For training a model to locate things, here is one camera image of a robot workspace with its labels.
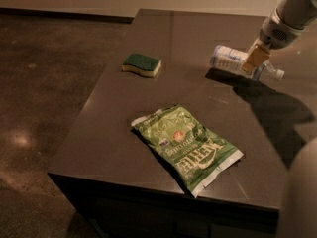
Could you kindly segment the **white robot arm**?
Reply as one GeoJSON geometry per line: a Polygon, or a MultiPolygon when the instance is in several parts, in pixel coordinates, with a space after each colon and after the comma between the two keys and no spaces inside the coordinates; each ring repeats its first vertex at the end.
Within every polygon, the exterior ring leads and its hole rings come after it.
{"type": "Polygon", "coordinates": [[[317,0],[282,0],[264,20],[258,37],[248,50],[242,70],[251,73],[297,39],[317,18],[317,0]]]}

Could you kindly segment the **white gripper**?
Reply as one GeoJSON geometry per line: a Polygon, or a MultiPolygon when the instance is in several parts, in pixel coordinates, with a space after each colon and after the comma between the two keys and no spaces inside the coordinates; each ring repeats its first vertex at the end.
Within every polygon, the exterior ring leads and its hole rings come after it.
{"type": "Polygon", "coordinates": [[[302,32],[302,29],[296,29],[284,23],[277,10],[274,9],[261,26],[260,38],[256,38],[249,47],[242,70],[246,73],[253,72],[269,59],[269,49],[278,50],[289,46],[302,32]]]}

